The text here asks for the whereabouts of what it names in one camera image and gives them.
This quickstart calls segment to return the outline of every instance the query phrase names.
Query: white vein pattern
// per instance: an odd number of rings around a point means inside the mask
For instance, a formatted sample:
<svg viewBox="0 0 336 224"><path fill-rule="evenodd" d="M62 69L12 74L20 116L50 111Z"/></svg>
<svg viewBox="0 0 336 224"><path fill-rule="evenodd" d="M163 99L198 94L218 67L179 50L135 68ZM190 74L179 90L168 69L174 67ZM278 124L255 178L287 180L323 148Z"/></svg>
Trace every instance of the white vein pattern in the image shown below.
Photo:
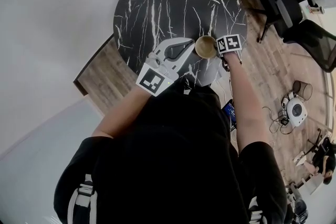
<svg viewBox="0 0 336 224"><path fill-rule="evenodd" d="M167 38L240 34L245 40L247 32L240 0L119 0L115 11L118 51L137 74L146 56ZM218 58L192 54L178 73L188 87L205 86L218 78L220 65Z"/></svg>

